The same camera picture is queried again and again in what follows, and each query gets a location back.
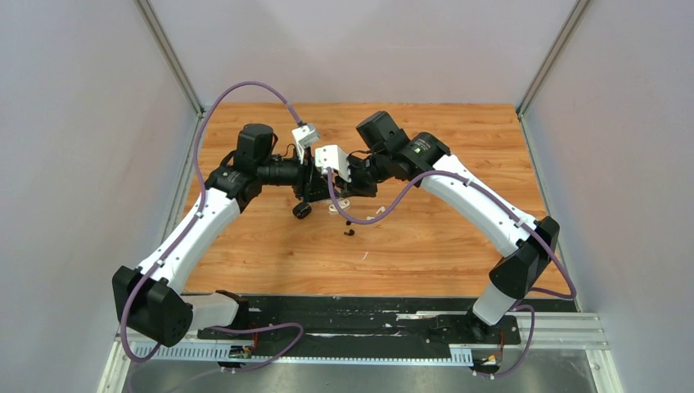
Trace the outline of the white earbud charging case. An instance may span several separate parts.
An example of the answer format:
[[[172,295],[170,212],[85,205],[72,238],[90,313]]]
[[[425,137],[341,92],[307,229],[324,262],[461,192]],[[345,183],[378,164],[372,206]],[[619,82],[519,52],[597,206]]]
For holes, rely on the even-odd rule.
[[[330,215],[338,215],[338,209],[336,208],[336,205],[332,201],[326,201],[327,204],[327,209],[328,213]],[[351,201],[349,199],[338,199],[337,205],[342,209],[342,210],[347,210],[351,206]]]

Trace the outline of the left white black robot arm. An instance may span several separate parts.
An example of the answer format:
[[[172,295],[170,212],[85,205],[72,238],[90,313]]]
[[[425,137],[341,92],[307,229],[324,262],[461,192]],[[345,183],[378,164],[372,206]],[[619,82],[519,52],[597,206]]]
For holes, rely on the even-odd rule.
[[[274,153],[278,140],[266,124],[247,124],[237,147],[204,181],[196,203],[166,240],[134,269],[122,266],[112,278],[120,334],[129,329],[172,347],[191,331],[220,327],[231,338],[250,330],[248,305],[229,291],[186,296],[193,269],[219,234],[244,212],[263,186],[289,186],[300,204],[295,216],[327,193],[310,147],[319,139],[313,124],[292,132],[290,157]]]

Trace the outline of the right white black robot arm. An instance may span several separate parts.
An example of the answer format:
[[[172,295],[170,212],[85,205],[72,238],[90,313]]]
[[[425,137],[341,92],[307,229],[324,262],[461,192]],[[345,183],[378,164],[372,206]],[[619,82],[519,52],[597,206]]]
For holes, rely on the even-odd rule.
[[[478,179],[431,133],[410,138],[385,111],[357,127],[367,145],[363,159],[337,145],[318,148],[316,167],[343,197],[372,197],[390,178],[406,182],[452,206],[493,244],[500,261],[489,273],[489,285],[469,313],[467,330],[477,341],[489,341],[500,330],[502,316],[535,289],[547,266],[556,260],[559,223],[536,219],[500,197]]]

